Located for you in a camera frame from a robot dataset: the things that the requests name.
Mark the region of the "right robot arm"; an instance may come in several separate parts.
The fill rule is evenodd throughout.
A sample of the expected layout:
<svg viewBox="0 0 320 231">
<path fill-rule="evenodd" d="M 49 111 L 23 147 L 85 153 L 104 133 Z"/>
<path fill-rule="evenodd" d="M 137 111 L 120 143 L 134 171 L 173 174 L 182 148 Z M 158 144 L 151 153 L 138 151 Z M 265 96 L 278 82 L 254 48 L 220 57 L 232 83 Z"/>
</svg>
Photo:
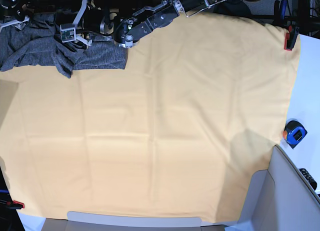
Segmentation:
<svg viewBox="0 0 320 231">
<path fill-rule="evenodd" d="M 0 0 L 0 18 L 14 18 L 18 21 L 25 19 L 26 13 L 23 5 L 30 0 Z"/>
</svg>

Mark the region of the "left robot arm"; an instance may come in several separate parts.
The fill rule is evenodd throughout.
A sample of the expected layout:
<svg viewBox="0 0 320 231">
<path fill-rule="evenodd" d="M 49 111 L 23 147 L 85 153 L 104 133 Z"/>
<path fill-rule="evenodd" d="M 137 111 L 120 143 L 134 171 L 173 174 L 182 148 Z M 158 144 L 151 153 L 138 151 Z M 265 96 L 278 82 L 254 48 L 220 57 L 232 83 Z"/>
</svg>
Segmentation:
<svg viewBox="0 0 320 231">
<path fill-rule="evenodd" d="M 56 23 L 63 43 L 91 46 L 91 36 L 95 35 L 129 49 L 155 29 L 168 26 L 180 14 L 191 17 L 224 1 L 227 0 L 145 0 L 138 7 L 132 7 L 128 1 L 123 8 L 111 11 L 109 6 L 99 9 L 94 7 L 93 0 L 82 0 L 76 14 L 58 14 Z"/>
</svg>

